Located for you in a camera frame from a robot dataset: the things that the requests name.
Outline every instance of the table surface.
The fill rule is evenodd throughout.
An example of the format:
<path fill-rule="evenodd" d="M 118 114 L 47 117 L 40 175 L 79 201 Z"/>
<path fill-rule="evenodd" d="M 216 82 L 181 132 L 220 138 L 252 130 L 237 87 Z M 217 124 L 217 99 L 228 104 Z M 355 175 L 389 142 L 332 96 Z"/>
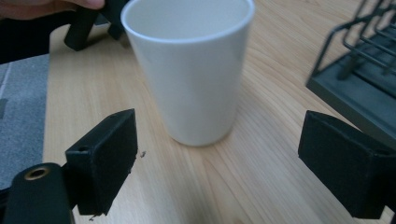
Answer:
<path fill-rule="evenodd" d="M 51 35 L 44 161 L 106 116 L 136 112 L 140 153 L 107 217 L 95 223 L 389 223 L 352 218 L 298 158 L 306 110 L 343 119 L 304 84 L 323 41 L 359 0 L 260 0 L 250 30 L 236 121 L 210 147 L 171 139 L 131 48 L 95 27 L 87 49 Z M 343 49 L 334 46 L 329 61 Z M 76 215 L 77 223 L 91 223 Z"/>

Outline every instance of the paper cup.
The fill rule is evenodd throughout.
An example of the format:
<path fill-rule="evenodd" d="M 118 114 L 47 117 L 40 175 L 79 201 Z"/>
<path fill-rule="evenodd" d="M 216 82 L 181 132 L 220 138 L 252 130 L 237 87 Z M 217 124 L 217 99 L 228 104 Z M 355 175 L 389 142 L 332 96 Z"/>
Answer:
<path fill-rule="evenodd" d="M 251 0 L 133 0 L 121 21 L 166 130 L 205 146 L 233 126 Z"/>

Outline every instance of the finger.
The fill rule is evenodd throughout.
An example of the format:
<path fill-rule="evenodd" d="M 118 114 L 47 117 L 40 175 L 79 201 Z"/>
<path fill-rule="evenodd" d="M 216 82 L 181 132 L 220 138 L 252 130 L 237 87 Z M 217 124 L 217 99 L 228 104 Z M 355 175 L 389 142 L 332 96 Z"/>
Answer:
<path fill-rule="evenodd" d="M 0 0 L 0 3 L 5 3 L 14 6 L 44 6 L 52 2 L 60 2 L 60 1 L 61 0 Z M 105 5 L 105 0 L 64 0 L 64 1 L 91 9 L 99 9 Z"/>
<path fill-rule="evenodd" d="M 0 0 L 0 4 L 5 3 L 13 6 L 42 6 L 52 1 L 53 0 Z"/>
<path fill-rule="evenodd" d="M 65 1 L 91 9 L 99 9 L 105 5 L 105 0 L 65 0 Z"/>
<path fill-rule="evenodd" d="M 51 2 L 42 6 L 14 6 L 0 2 L 0 17 L 14 20 L 30 20 L 56 12 L 75 9 L 76 5 L 69 2 Z"/>

